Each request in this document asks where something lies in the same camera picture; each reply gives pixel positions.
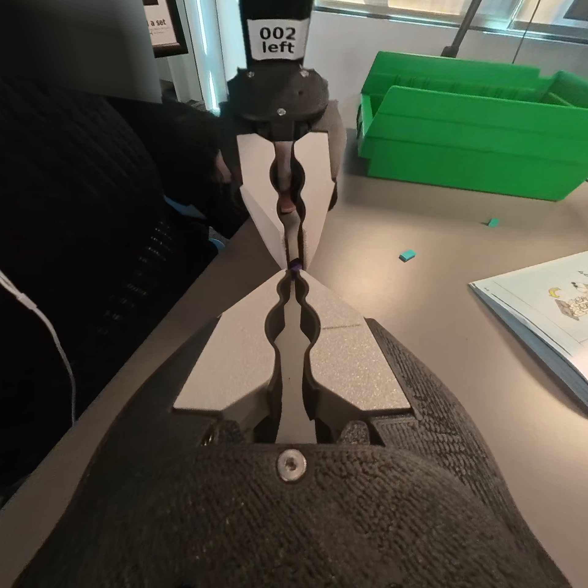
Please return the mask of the lego instruction booklet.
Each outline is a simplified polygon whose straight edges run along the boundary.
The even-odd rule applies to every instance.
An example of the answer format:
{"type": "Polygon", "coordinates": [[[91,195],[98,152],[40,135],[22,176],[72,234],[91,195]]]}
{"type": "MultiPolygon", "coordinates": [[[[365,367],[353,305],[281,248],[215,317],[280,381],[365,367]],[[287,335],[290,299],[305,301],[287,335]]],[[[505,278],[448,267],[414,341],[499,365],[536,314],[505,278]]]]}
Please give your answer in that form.
{"type": "Polygon", "coordinates": [[[469,284],[587,406],[587,252],[469,284]]]}

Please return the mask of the dark tripod pole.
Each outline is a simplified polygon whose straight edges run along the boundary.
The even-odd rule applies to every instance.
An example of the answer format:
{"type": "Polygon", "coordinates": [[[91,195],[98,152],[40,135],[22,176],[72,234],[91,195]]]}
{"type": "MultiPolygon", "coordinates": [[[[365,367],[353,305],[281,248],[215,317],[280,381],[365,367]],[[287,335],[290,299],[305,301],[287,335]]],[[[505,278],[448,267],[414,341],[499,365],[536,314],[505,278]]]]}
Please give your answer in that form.
{"type": "Polygon", "coordinates": [[[477,14],[477,11],[479,10],[479,7],[481,5],[482,1],[481,0],[477,0],[477,1],[471,1],[467,11],[465,13],[465,16],[458,28],[457,33],[455,34],[455,37],[452,41],[452,43],[448,46],[446,46],[445,48],[443,48],[442,53],[441,53],[441,57],[444,58],[456,58],[460,49],[460,46],[466,36],[467,31],[470,29],[470,26],[472,25],[472,21],[474,20],[474,17],[477,14]]]}

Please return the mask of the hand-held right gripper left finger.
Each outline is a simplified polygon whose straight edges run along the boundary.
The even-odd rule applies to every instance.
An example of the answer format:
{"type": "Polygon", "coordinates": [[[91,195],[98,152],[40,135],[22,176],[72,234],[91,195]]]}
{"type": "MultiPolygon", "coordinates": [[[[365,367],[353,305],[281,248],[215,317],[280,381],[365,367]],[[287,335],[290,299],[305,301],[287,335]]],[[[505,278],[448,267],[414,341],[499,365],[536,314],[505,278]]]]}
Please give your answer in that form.
{"type": "Polygon", "coordinates": [[[220,315],[175,411],[237,422],[244,436],[277,435],[283,385],[276,339],[290,285],[290,271],[280,270],[220,315]]]}

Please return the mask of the blue cloth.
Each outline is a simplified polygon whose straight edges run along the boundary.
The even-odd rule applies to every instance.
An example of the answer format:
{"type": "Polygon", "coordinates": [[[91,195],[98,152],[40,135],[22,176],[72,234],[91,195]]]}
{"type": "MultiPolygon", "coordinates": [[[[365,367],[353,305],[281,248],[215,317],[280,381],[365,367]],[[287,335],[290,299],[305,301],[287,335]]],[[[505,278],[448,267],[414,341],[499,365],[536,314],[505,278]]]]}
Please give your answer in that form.
{"type": "Polygon", "coordinates": [[[211,227],[208,219],[197,209],[197,207],[195,207],[193,204],[181,204],[172,200],[171,198],[168,198],[167,196],[165,197],[165,201],[180,215],[187,218],[194,227],[198,227],[202,233],[206,233],[210,243],[212,243],[219,252],[224,250],[226,247],[226,240],[211,227]]]}

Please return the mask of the person's left hand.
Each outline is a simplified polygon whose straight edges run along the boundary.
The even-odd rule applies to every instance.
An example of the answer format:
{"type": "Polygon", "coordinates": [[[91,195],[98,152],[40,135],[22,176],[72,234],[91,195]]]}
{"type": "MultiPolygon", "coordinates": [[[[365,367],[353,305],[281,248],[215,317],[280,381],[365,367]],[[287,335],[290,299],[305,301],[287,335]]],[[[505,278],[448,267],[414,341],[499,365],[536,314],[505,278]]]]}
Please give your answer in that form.
{"type": "Polygon", "coordinates": [[[197,210],[216,232],[231,239],[249,214],[224,157],[223,124],[202,102],[190,100],[182,105],[180,170],[187,185],[181,193],[184,203],[197,210]]]}

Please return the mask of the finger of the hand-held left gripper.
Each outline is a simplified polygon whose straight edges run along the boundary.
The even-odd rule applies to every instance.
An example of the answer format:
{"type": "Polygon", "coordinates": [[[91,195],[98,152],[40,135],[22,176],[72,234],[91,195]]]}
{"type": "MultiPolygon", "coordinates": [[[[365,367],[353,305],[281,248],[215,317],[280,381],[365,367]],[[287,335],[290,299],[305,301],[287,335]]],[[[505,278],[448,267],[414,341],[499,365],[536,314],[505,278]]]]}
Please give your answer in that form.
{"type": "Polygon", "coordinates": [[[257,134],[238,135],[237,145],[242,200],[269,254],[279,268],[286,270],[289,268],[286,230],[278,189],[272,182],[275,145],[257,134]]]}
{"type": "Polygon", "coordinates": [[[299,258],[308,270],[316,254],[334,192],[328,135],[311,132],[296,142],[296,161],[303,180],[298,198],[299,258]]]}

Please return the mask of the window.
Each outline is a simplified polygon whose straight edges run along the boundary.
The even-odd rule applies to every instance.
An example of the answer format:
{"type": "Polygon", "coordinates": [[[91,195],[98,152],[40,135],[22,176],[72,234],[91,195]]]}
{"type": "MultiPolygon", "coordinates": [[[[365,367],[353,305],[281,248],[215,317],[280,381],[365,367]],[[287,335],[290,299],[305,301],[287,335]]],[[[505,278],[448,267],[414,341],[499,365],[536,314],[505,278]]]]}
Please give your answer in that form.
{"type": "MultiPolygon", "coordinates": [[[[471,1],[316,1],[322,8],[378,16],[428,19],[444,24],[464,20],[471,1]]],[[[587,38],[587,1],[480,1],[472,26],[587,38]]]]}

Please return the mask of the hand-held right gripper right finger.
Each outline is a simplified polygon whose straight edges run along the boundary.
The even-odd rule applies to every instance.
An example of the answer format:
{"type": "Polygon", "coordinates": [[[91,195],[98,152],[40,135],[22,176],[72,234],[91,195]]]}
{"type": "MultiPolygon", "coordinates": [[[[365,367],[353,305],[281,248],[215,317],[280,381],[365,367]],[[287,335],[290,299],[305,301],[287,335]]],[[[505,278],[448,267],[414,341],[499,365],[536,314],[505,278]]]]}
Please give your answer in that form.
{"type": "Polygon", "coordinates": [[[304,270],[295,281],[304,353],[302,397],[315,424],[407,415],[410,402],[367,320],[304,270]]]}

